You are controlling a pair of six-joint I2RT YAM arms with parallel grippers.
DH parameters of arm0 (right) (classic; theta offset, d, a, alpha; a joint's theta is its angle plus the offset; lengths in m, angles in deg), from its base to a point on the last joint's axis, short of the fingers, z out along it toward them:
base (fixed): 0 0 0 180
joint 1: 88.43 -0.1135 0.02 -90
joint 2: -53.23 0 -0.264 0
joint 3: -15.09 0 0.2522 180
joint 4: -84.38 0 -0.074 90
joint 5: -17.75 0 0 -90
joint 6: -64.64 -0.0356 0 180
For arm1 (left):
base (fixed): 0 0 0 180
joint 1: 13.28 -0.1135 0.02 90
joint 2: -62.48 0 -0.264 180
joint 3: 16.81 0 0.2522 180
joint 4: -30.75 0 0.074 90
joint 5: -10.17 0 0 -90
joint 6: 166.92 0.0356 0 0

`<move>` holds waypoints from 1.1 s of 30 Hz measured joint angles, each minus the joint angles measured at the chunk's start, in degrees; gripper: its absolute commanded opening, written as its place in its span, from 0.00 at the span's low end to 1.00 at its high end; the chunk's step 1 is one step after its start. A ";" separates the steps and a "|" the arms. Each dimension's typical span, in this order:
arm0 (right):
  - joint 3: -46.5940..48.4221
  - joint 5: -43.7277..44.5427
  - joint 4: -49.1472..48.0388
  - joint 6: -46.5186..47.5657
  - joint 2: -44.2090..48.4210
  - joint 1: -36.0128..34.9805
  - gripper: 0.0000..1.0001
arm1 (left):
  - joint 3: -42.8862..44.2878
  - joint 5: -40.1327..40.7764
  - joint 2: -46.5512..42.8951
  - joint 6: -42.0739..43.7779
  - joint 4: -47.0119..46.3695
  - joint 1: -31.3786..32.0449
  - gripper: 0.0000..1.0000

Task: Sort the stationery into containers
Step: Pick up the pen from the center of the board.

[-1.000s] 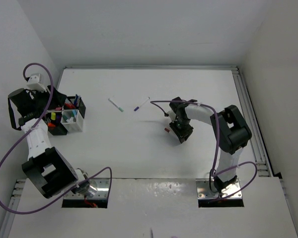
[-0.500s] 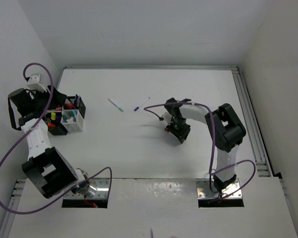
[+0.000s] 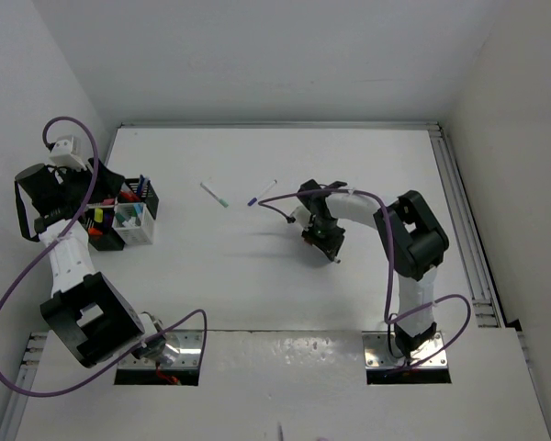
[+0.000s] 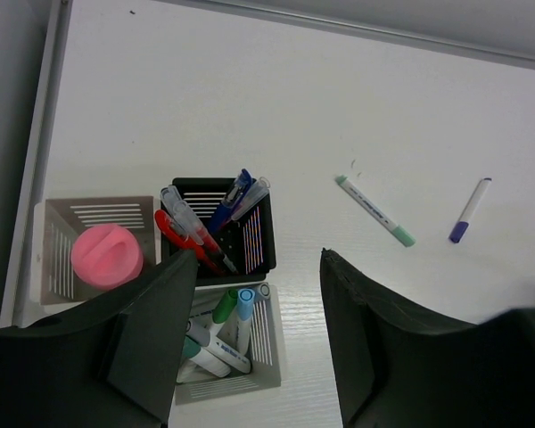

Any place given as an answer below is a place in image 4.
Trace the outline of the pink glitter bottle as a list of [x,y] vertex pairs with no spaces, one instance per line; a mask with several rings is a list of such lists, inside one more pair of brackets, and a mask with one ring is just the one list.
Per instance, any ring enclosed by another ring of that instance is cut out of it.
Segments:
[[106,292],[137,278],[144,255],[128,229],[104,224],[88,228],[77,238],[70,262],[81,281]]

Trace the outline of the dark blue pen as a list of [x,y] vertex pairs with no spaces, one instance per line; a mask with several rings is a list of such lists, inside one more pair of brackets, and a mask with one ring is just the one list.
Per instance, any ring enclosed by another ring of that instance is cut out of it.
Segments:
[[246,195],[252,185],[252,176],[247,169],[242,169],[233,183],[229,186],[223,199],[213,212],[207,224],[208,231],[214,235],[226,223],[230,221],[231,215],[242,198]]

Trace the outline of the mint cap white marker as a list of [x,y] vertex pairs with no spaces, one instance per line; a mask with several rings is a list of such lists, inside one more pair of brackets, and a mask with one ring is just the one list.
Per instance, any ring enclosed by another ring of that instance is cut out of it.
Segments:
[[416,239],[403,226],[393,221],[376,204],[371,202],[347,176],[339,175],[334,178],[334,181],[404,247],[410,248],[416,243]]

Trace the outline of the crimson clear pen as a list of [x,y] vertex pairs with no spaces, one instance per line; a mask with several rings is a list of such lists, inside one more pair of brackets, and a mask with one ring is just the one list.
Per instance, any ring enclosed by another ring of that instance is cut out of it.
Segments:
[[202,248],[205,250],[206,254],[215,262],[221,264],[229,272],[233,274],[237,274],[238,270],[235,264],[221,249],[217,241],[213,238],[213,236],[210,234],[207,227],[203,223],[202,223],[202,230],[199,233],[199,235],[203,240]]

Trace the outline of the purple cap white marker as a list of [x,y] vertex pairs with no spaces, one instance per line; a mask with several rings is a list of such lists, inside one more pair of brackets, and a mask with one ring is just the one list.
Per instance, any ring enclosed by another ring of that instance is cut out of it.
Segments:
[[467,204],[465,205],[460,217],[458,218],[456,224],[449,234],[449,240],[452,243],[460,243],[463,239],[467,229],[469,228],[474,213],[476,212],[478,206],[480,205],[482,198],[486,194],[488,188],[492,183],[491,177],[485,177],[479,181],[477,186],[474,188],[473,193],[471,194]]

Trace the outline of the blue clear pen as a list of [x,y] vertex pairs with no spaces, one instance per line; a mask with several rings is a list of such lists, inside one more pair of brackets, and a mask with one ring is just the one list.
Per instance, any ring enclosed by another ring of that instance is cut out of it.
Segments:
[[261,200],[269,195],[270,183],[264,178],[258,178],[250,187],[246,195],[242,198],[237,205],[233,213],[231,214],[231,220],[237,221],[244,214],[254,208]]

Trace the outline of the light blue cap marker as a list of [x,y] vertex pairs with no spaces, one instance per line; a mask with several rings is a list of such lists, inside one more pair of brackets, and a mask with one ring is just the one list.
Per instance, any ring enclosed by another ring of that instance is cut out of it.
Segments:
[[251,339],[251,321],[255,305],[255,292],[250,288],[237,292],[236,302],[236,349],[242,355],[248,352]]

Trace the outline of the teal cap white marker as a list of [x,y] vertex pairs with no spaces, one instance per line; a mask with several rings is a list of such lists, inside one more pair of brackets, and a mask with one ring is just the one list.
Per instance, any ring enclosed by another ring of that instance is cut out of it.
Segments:
[[212,355],[188,336],[185,337],[182,352],[186,359],[218,378],[224,378],[231,372],[228,364]]

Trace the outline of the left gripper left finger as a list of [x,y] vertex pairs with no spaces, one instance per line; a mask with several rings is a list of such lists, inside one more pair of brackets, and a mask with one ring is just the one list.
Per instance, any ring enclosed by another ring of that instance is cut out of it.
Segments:
[[198,263],[138,278],[27,327],[0,329],[0,427],[165,427]]

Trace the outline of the red gel pen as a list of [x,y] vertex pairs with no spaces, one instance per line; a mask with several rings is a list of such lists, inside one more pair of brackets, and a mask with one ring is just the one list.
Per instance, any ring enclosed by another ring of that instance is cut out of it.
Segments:
[[154,213],[154,220],[161,233],[178,249],[194,251],[196,258],[202,262],[210,271],[218,276],[224,275],[224,271],[218,267],[205,253],[205,250],[195,242],[189,235],[182,235],[173,228],[172,217],[162,209]]

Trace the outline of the grey tip white marker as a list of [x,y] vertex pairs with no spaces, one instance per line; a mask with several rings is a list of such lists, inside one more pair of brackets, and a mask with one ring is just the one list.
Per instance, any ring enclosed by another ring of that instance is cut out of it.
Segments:
[[271,297],[271,289],[268,284],[261,284],[257,290],[259,300],[269,300]]

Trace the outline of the red clear pen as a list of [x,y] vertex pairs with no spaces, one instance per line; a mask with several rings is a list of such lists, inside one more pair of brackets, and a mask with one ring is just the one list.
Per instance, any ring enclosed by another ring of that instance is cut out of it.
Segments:
[[190,237],[196,244],[203,246],[203,240],[199,235],[202,222],[188,203],[182,199],[177,188],[174,185],[163,188],[160,191],[160,200],[172,217],[173,229],[185,240]]

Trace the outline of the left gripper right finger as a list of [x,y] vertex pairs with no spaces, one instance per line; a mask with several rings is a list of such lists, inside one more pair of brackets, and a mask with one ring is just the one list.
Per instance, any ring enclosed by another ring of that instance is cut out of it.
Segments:
[[475,325],[323,250],[320,289],[346,427],[535,427],[535,308]]

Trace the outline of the grey cap white marker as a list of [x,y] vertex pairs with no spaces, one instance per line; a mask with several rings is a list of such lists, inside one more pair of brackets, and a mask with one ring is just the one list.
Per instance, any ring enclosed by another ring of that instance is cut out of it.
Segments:
[[202,348],[243,374],[251,372],[251,362],[243,354],[210,333],[200,324],[188,320],[186,334]]

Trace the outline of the green cap white marker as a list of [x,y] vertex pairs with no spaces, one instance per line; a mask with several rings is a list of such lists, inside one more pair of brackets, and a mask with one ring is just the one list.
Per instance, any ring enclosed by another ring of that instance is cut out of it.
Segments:
[[217,336],[226,321],[234,311],[238,300],[238,291],[229,289],[224,293],[217,306],[211,313],[211,321],[208,330],[211,335]]

